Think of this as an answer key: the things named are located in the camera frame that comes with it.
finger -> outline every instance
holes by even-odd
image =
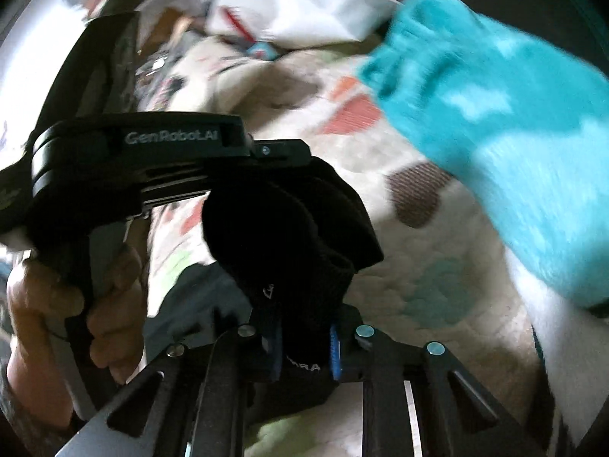
[[[142,352],[144,352],[144,336],[141,329],[128,328],[94,338],[89,354],[98,368],[107,368],[134,357],[141,358]]]
[[[136,281],[125,291],[115,289],[98,299],[87,316],[86,326],[98,337],[130,326],[141,328],[145,316],[142,287]]]
[[[112,377],[117,383],[124,385],[138,368],[141,359],[142,354],[135,353],[129,359],[114,363],[110,366],[110,374],[112,374]]]
[[[66,318],[84,308],[79,289],[63,283],[57,272],[35,259],[26,259],[11,271],[7,293],[12,314],[27,311]]]
[[[142,263],[139,254],[130,245],[124,245],[121,253],[116,257],[108,272],[106,280],[118,290],[128,289],[133,282],[139,280],[142,272]]]

metal bolt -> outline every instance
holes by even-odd
[[[182,344],[170,345],[167,349],[167,356],[169,357],[180,357],[186,352],[187,348]]]
[[[370,325],[359,325],[355,329],[355,334],[358,337],[370,338],[370,337],[372,337],[372,335],[375,334],[375,329],[372,328],[372,326],[370,326]]]
[[[256,328],[251,325],[241,325],[237,328],[237,334],[243,338],[253,337],[256,334]]]
[[[430,342],[427,344],[427,352],[429,352],[432,356],[441,356],[446,349],[439,342]]]

teal fuzzy sock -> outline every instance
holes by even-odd
[[[609,299],[609,86],[598,69],[458,0],[406,0],[360,77],[529,271],[581,307]]]

human hand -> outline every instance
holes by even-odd
[[[125,246],[107,272],[109,292],[91,308],[87,327],[93,335],[90,356],[125,383],[137,367],[144,339],[145,294],[139,281],[141,260]],[[13,269],[7,285],[8,309],[17,344],[8,363],[8,382],[16,398],[38,420],[66,428],[72,401],[54,360],[45,319],[80,314],[80,291],[35,259]]]

triangular cutout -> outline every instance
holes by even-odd
[[[497,415],[458,372],[448,373],[448,384],[454,394],[459,420],[465,433],[472,435],[498,423]]]
[[[108,427],[134,438],[142,436],[162,380],[163,374],[160,372],[151,375],[112,413],[108,418]]]

